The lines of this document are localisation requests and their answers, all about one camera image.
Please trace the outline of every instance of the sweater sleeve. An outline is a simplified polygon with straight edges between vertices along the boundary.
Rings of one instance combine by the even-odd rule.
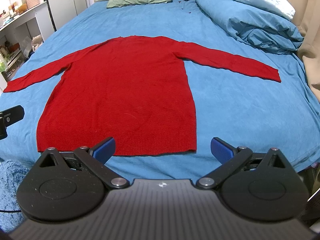
[[[173,53],[200,65],[228,69],[250,77],[260,77],[281,82],[278,70],[257,60],[234,55],[221,50],[208,49],[192,42],[177,41]]]
[[[54,75],[57,75],[63,70],[68,70],[71,67],[71,64],[76,60],[81,59],[83,56],[88,54],[88,52],[96,49],[97,47],[103,45],[105,42],[96,44],[85,49],[78,50],[71,54],[64,56],[61,59],[48,63],[43,67],[35,69],[29,72],[27,75],[17,78],[8,82],[7,87],[5,88],[4,92],[16,92],[22,89],[27,88],[35,83],[47,80]]]

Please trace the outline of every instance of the blue gripper pad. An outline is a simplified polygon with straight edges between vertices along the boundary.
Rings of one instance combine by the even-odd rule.
[[[237,153],[237,150],[218,137],[214,137],[211,140],[211,153],[221,164],[224,164]]]
[[[90,155],[99,162],[105,164],[116,151],[116,142],[113,138],[107,138],[90,148]]]

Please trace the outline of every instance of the black cable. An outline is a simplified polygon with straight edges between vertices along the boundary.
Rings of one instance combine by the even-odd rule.
[[[2,212],[2,213],[18,213],[18,212],[21,212],[21,210],[1,210],[0,209],[0,212]]]

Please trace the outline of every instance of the gray ribbed panel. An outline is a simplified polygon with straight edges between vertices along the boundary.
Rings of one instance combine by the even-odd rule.
[[[167,186],[160,187],[162,182]],[[14,240],[302,240],[314,233],[297,220],[276,224],[245,220],[227,210],[213,191],[198,190],[190,180],[136,179],[127,189],[111,191],[86,217],[56,225],[27,220],[10,236]]]

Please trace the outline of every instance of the mattress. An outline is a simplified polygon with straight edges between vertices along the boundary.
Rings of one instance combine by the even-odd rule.
[[[296,171],[320,158],[320,105],[307,85],[304,66],[295,55],[265,53],[234,40],[212,22],[194,0],[112,9],[106,9],[106,5],[107,2],[93,4],[55,32],[15,78],[93,44],[120,36],[141,35],[166,36],[253,58],[278,69],[282,80],[278,83],[185,61],[196,106],[197,151],[113,156],[106,166],[130,181],[134,178],[195,181],[220,166],[210,151],[213,137],[220,137],[235,147],[245,145],[255,152],[278,147]],[[24,119],[8,127],[8,137],[0,141],[1,158],[17,159],[28,165],[38,159],[37,123],[60,78],[61,74],[0,96],[1,109],[15,105],[25,109]]]

